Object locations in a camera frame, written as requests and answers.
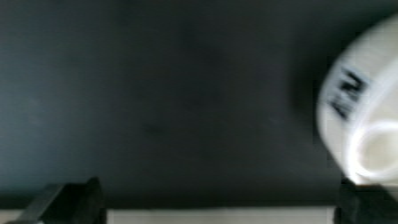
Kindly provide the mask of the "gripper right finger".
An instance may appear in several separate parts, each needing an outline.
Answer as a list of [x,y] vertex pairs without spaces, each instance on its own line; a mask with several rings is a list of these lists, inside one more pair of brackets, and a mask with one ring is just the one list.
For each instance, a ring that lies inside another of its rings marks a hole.
[[380,185],[339,185],[332,224],[398,224],[398,201]]

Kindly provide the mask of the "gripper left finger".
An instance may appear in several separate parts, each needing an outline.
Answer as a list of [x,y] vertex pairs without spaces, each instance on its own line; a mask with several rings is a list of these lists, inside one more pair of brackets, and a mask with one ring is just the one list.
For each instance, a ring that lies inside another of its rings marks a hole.
[[99,178],[92,177],[85,183],[49,184],[14,224],[106,224]]

